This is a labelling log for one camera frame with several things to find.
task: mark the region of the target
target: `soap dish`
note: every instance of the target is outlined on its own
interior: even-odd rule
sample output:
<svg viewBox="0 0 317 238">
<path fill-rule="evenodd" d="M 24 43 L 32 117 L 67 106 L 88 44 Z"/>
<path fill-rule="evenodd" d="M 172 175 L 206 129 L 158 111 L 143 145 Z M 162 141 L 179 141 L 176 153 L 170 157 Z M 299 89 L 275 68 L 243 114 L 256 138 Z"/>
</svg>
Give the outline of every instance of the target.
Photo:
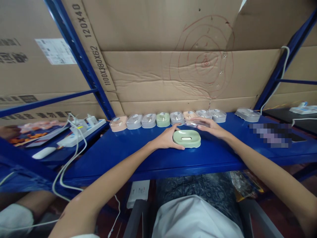
<svg viewBox="0 0 317 238">
<path fill-rule="evenodd" d="M 195 118 L 198 117 L 196 113 L 194 113 L 193 111 L 185 111 L 184 112 L 184 118 L 185 120 L 190 120 L 191 118 Z"/>
<path fill-rule="evenodd" d="M 247 122 L 258 122 L 261 116 L 259 112 L 245 107 L 239 107 L 235 112 L 235 115 L 241 117 L 243 120 Z"/>
<path fill-rule="evenodd" d="M 212 119 L 214 120 L 214 122 L 222 123 L 226 121 L 227 114 L 223 112 L 222 110 L 211 109 L 211 110 L 208 110 L 208 112 L 212 116 Z"/>
<path fill-rule="evenodd" d="M 126 126 L 128 127 L 129 130 L 138 129 L 142 126 L 141 120 L 142 120 L 142 115 L 140 114 L 131 115 L 126 122 Z"/>
<path fill-rule="evenodd" d="M 206 110 L 196 111 L 196 114 L 197 114 L 197 116 L 199 116 L 199 117 L 211 118 L 209 112 L 207 112 Z"/>
<path fill-rule="evenodd" d="M 116 117 L 111 120 L 110 128 L 113 132 L 119 132 L 126 129 L 127 116 Z"/>
<path fill-rule="evenodd" d="M 142 118 L 142 127 L 143 128 L 153 128 L 156 125 L 156 114 L 155 113 L 150 113 L 144 115 Z"/>
<path fill-rule="evenodd" d="M 171 122 L 169 119 L 169 113 L 161 112 L 156 115 L 156 124 L 158 127 L 168 127 Z"/>
<path fill-rule="evenodd" d="M 198 148 L 200 146 L 200 135 L 194 130 L 175 131 L 173 140 L 176 144 L 180 144 L 185 148 Z"/>
<path fill-rule="evenodd" d="M 181 123 L 182 125 L 184 125 L 185 119 L 184 115 L 181 112 L 172 112 L 169 116 L 171 118 L 172 125 L 176 123 Z"/>
</svg>

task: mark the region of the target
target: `black table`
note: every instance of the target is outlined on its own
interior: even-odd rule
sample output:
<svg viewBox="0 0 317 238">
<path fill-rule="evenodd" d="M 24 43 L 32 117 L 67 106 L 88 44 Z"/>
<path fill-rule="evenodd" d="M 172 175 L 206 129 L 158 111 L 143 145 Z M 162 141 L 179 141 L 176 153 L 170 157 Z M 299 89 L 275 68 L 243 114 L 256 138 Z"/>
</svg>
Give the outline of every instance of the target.
<svg viewBox="0 0 317 238">
<path fill-rule="evenodd" d="M 289 108 L 270 109 L 262 112 L 264 116 L 270 116 L 282 123 L 292 123 L 293 119 L 317 118 L 317 113 L 300 115 L 289 111 Z M 295 127 L 317 136 L 317 120 L 295 120 Z"/>
</svg>

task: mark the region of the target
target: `cardboard box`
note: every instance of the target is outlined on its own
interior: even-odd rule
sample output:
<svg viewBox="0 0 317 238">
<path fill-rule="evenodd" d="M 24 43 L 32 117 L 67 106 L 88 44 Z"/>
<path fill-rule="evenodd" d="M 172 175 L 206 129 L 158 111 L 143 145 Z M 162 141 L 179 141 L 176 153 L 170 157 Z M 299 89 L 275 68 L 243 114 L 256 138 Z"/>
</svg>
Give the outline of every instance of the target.
<svg viewBox="0 0 317 238">
<path fill-rule="evenodd" d="M 0 4 L 0 108 L 90 90 L 43 1 L 1 0 Z M 114 111 L 123 114 L 116 94 L 106 94 L 116 101 Z M 0 125 L 64 120 L 68 111 L 106 118 L 89 94 L 0 118 Z"/>
<path fill-rule="evenodd" d="M 64 96 L 63 93 L 55 94 L 36 94 L 24 97 L 15 96 L 0 96 L 0 109 L 10 108 L 36 100 L 45 100 L 53 97 Z M 124 115 L 119 101 L 110 102 L 112 109 L 116 115 Z M 85 118 L 87 113 L 96 116 L 97 118 L 106 119 L 99 103 L 96 101 L 93 94 L 87 94 L 81 97 L 68 99 L 62 102 L 38 107 L 32 110 L 16 113 L 7 117 L 0 118 L 0 125 L 23 125 L 41 120 L 60 120 L 67 119 L 67 113 L 78 115 L 78 118 Z"/>
</svg>

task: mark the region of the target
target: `person's right hand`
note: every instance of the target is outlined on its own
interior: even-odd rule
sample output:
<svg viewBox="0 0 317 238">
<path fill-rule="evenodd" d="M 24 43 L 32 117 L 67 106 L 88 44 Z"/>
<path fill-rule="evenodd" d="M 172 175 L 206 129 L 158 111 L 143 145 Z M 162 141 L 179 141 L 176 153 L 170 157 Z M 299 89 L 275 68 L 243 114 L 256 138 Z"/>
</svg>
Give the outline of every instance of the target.
<svg viewBox="0 0 317 238">
<path fill-rule="evenodd" d="M 212 119 L 205 118 L 205 117 L 195 117 L 195 118 L 192 118 L 191 120 L 204 122 L 204 123 L 207 123 L 208 125 L 210 125 L 210 128 L 206 127 L 206 126 L 198 126 L 197 128 L 201 131 L 207 131 L 210 134 L 216 136 L 217 138 L 225 139 L 225 138 L 228 138 L 230 136 L 233 136 L 230 132 L 223 129 L 221 126 L 219 126 Z"/>
</svg>

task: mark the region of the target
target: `white cable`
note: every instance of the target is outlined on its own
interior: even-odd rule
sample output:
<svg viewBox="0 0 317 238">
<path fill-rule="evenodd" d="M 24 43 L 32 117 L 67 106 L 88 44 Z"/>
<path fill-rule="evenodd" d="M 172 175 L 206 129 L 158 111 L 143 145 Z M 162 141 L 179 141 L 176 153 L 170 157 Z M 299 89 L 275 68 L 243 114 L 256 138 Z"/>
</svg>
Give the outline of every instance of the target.
<svg viewBox="0 0 317 238">
<path fill-rule="evenodd" d="M 76 158 L 87 148 L 87 141 L 86 141 L 86 139 L 85 139 L 85 137 L 84 137 L 82 131 L 79 130 L 79 132 L 80 132 L 80 134 L 81 134 L 81 136 L 82 136 L 82 138 L 83 138 L 83 140 L 84 140 L 84 142 L 85 142 L 85 146 L 84 146 L 84 148 L 83 148 L 74 158 L 72 158 L 71 160 L 69 160 L 69 162 L 63 167 L 63 172 L 62 172 L 62 174 L 61 174 L 61 176 L 60 176 L 60 178 L 59 178 L 59 183 L 60 183 L 63 187 L 65 187 L 65 188 L 70 188 L 70 189 L 74 189 L 74 190 L 83 191 L 83 189 L 81 189 L 81 188 L 68 186 L 68 185 L 66 185 L 66 184 L 63 183 L 63 177 L 64 177 L 64 173 L 65 173 L 67 167 L 70 165 L 70 163 L 71 163 L 74 159 L 76 159 Z"/>
<path fill-rule="evenodd" d="M 42 226 L 42 225 L 47 225 L 47 224 L 51 224 L 51 223 L 55 223 L 58 220 L 54 220 L 54 221 L 48 221 L 45 223 L 40 223 L 40 224 L 36 224 L 36 225 L 32 225 L 32 226 L 26 226 L 26 227 L 20 227 L 20 228 L 6 228 L 6 227 L 1 227 L 1 229 L 5 229 L 5 230 L 11 230 L 11 231 L 15 231 L 15 230 L 23 230 L 23 229 L 29 229 L 32 227 L 36 227 L 36 226 Z"/>
<path fill-rule="evenodd" d="M 8 179 L 8 177 L 10 177 L 14 173 L 15 172 L 9 173 L 4 179 L 2 179 L 2 181 L 0 182 L 0 186 Z"/>
<path fill-rule="evenodd" d="M 288 48 L 287 46 L 282 46 L 281 49 L 284 48 L 287 50 L 287 55 L 285 58 L 285 62 L 284 62 L 284 66 L 283 66 L 283 71 L 282 71 L 282 75 L 281 75 L 281 79 L 284 78 L 284 74 L 285 74 L 285 69 L 286 69 L 286 63 L 288 61 L 288 57 L 290 56 L 290 48 Z M 276 86 L 276 88 L 274 89 L 274 91 L 272 92 L 272 94 L 270 95 L 270 97 L 267 99 L 267 101 L 262 105 L 261 109 L 260 109 L 260 114 L 262 115 L 262 110 L 264 108 L 264 106 L 267 104 L 267 102 L 271 99 L 271 97 L 273 96 L 273 94 L 276 92 L 276 90 L 278 89 L 278 87 L 280 86 L 281 82 L 279 82 Z"/>
<path fill-rule="evenodd" d="M 110 236 L 111 236 L 111 233 L 113 232 L 113 228 L 115 227 L 115 224 L 116 224 L 116 222 L 117 222 L 117 219 L 118 219 L 118 217 L 119 217 L 119 215 L 120 215 L 120 201 L 118 200 L 118 198 L 117 198 L 117 196 L 115 195 L 115 198 L 116 198 L 116 200 L 117 200 L 117 202 L 119 203 L 119 214 L 117 215 L 117 218 L 116 218 L 116 220 L 115 220 L 115 223 L 113 223 L 113 226 L 112 226 L 112 228 L 111 228 L 111 230 L 110 230 L 110 232 L 109 232 L 109 234 L 108 234 L 108 238 L 110 238 Z"/>
<path fill-rule="evenodd" d="M 295 124 L 296 120 L 317 120 L 317 118 L 299 118 L 299 119 L 293 119 L 292 120 L 292 126 Z"/>
<path fill-rule="evenodd" d="M 70 120 L 67 120 L 67 121 L 68 121 L 72 126 L 74 126 L 75 128 L 77 128 L 77 126 L 75 126 Z M 85 140 L 85 147 L 84 147 L 84 149 L 85 149 L 86 146 L 87 146 L 87 141 L 86 141 L 86 139 L 84 139 L 84 140 Z M 58 180 L 60 174 L 63 173 L 63 171 L 66 170 L 66 168 L 73 162 L 73 160 L 76 159 L 77 156 L 78 156 L 80 153 L 82 153 L 82 152 L 84 151 L 84 150 L 81 150 L 81 152 L 77 154 L 77 152 L 78 152 L 78 147 L 79 147 L 79 134 L 77 134 L 77 144 L 76 144 L 75 154 L 74 154 L 73 157 L 62 167 L 62 169 L 59 171 L 59 173 L 57 174 L 57 176 L 56 176 L 56 178 L 55 178 L 55 180 L 54 180 L 54 182 L 53 182 L 53 185 L 52 185 L 52 191 L 53 191 L 53 193 L 54 193 L 55 195 L 59 196 L 60 198 L 65 199 L 65 200 L 68 201 L 68 202 L 70 202 L 70 199 L 68 199 L 68 198 L 64 197 L 63 195 L 59 194 L 59 193 L 56 191 L 56 189 L 55 189 L 55 185 L 56 185 L 56 182 L 57 182 L 57 180 Z"/>
</svg>

